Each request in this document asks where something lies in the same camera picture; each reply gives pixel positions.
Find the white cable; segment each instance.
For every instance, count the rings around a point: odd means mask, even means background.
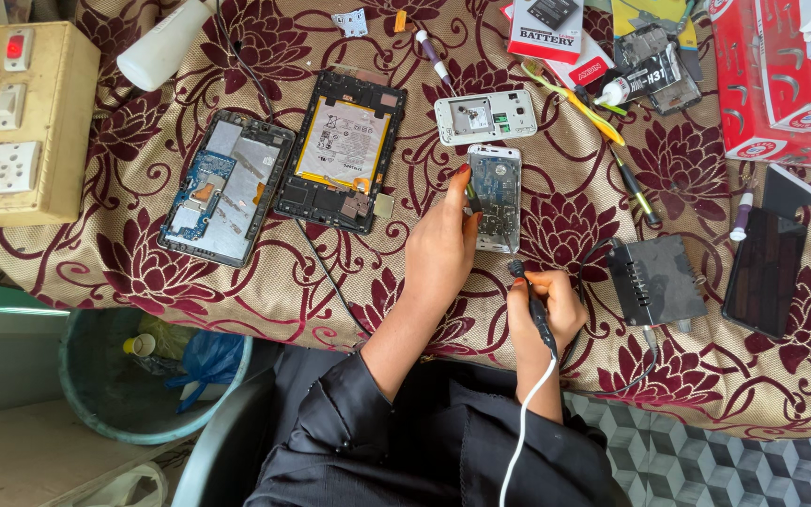
[[[521,449],[524,447],[524,426],[525,421],[527,421],[527,406],[531,403],[531,398],[537,393],[537,390],[543,386],[543,383],[546,382],[547,379],[550,378],[552,375],[552,370],[556,368],[556,358],[550,360],[550,365],[546,368],[546,373],[540,377],[540,380],[531,388],[531,392],[527,393],[527,398],[524,399],[524,403],[521,404],[521,416],[520,416],[520,427],[521,430],[518,432],[518,445],[515,446],[515,452],[512,454],[512,460],[509,461],[509,467],[505,470],[505,479],[503,479],[503,487],[499,490],[499,507],[505,507],[505,490],[509,487],[509,479],[512,478],[512,469],[515,467],[515,463],[518,462],[518,455],[521,454]]]

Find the geometric floor tile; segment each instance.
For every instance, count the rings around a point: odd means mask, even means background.
[[[605,433],[614,480],[634,507],[811,507],[811,438],[741,440],[570,393],[565,406]]]

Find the blue plastic bag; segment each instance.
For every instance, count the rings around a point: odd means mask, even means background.
[[[209,384],[230,384],[242,361],[245,339],[241,335],[199,331],[183,351],[183,367],[187,375],[165,381],[168,389],[198,381],[199,387],[180,402],[176,413],[188,409]]]

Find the person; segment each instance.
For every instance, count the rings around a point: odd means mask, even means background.
[[[551,353],[528,309],[528,286],[506,295],[516,374],[461,362],[415,364],[474,263],[481,213],[466,215],[470,170],[405,244],[405,288],[358,352],[315,381],[286,443],[268,453],[254,505],[496,505],[517,444],[519,408]],[[561,353],[587,322],[564,271],[527,272],[545,298]],[[509,505],[614,505],[604,437],[567,421],[552,375],[528,405]]]

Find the woman's left hand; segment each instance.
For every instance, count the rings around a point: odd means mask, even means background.
[[[417,306],[422,317],[443,317],[474,265],[482,213],[466,215],[465,187],[471,169],[463,164],[450,180],[446,197],[433,206],[405,242],[405,289],[402,300]]]

